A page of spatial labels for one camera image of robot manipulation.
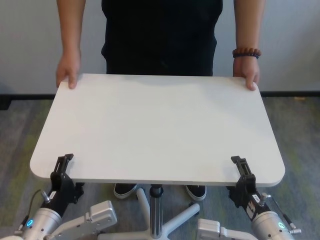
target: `shoe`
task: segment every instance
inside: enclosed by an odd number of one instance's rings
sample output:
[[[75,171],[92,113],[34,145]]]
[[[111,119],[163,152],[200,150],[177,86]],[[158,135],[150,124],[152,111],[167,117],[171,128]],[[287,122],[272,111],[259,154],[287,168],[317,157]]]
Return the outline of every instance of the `shoe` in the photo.
[[[205,199],[207,195],[207,187],[206,186],[200,186],[200,185],[186,185],[186,192],[189,194],[189,196],[199,202]]]
[[[137,188],[137,184],[116,183],[113,193],[118,199],[125,199]]]

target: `beaded bracelet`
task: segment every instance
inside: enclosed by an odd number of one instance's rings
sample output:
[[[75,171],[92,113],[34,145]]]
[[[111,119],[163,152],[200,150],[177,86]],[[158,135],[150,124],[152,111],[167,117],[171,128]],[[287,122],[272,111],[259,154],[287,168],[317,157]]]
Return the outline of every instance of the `beaded bracelet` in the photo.
[[[261,56],[261,51],[257,48],[238,47],[232,51],[232,55],[234,58],[250,56],[258,59]]]

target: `black cable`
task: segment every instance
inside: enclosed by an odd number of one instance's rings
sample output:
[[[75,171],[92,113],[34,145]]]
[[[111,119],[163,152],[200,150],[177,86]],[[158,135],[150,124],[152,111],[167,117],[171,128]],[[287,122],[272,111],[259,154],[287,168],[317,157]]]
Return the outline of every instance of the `black cable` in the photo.
[[[275,198],[274,198],[273,196],[271,196],[271,198],[272,198],[272,200],[274,201],[274,203],[275,203],[275,205],[277,206],[277,208],[279,209],[280,213],[281,213],[282,215],[284,215],[284,212],[281,210],[281,208],[280,208],[278,202],[275,200]]]
[[[35,196],[36,196],[37,193],[40,192],[40,191],[41,191],[41,189],[38,189],[38,190],[35,191],[34,194],[32,195],[31,200],[30,200],[30,204],[29,204],[28,213],[27,213],[27,215],[24,217],[24,219],[22,220],[20,226],[23,226],[23,227],[24,227],[24,226],[26,225],[26,223],[27,223],[27,221],[28,221],[28,219],[29,219],[30,213],[31,213],[31,208],[32,208],[32,204],[33,204],[33,202],[34,202]]]
[[[38,189],[37,191],[34,192],[34,194],[32,195],[32,198],[31,198],[31,201],[30,201],[30,205],[29,205],[29,210],[28,210],[28,213],[27,215],[29,216],[30,213],[31,213],[31,208],[32,208],[32,204],[34,202],[34,199],[35,199],[35,196],[37,193],[39,193],[41,191],[41,189]]]
[[[293,229],[296,228],[296,226],[293,224],[293,222],[291,221],[291,219],[287,216],[287,214],[285,214],[282,209],[280,208],[278,202],[275,200],[275,198],[273,196],[271,196],[272,200],[274,201],[275,205],[277,206],[277,208],[279,209],[280,213],[282,214],[282,216],[284,217],[285,221],[290,225],[290,227],[292,227]]]

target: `white wall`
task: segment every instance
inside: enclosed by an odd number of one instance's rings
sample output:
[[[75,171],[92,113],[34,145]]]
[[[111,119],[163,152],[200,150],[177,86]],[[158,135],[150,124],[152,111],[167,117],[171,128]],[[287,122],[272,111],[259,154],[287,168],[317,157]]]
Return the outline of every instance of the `white wall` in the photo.
[[[262,91],[320,91],[320,1],[267,0],[259,58]],[[100,54],[106,19],[100,0],[87,0],[82,31],[83,73],[105,73]],[[233,1],[216,26],[214,75],[231,76],[235,48]],[[0,1],[0,94],[56,92],[62,52],[54,0]]]

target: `baseboard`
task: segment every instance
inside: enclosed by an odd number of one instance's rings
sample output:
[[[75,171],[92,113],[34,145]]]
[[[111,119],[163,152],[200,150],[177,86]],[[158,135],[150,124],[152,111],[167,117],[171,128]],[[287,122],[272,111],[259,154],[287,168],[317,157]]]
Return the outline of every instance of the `baseboard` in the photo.
[[[261,97],[320,97],[320,91],[261,91]],[[53,100],[55,94],[0,94],[0,110],[7,110],[13,100]]]
[[[55,94],[0,94],[0,110],[8,110],[13,100],[53,100]]]
[[[261,97],[320,97],[320,91],[261,91]]]

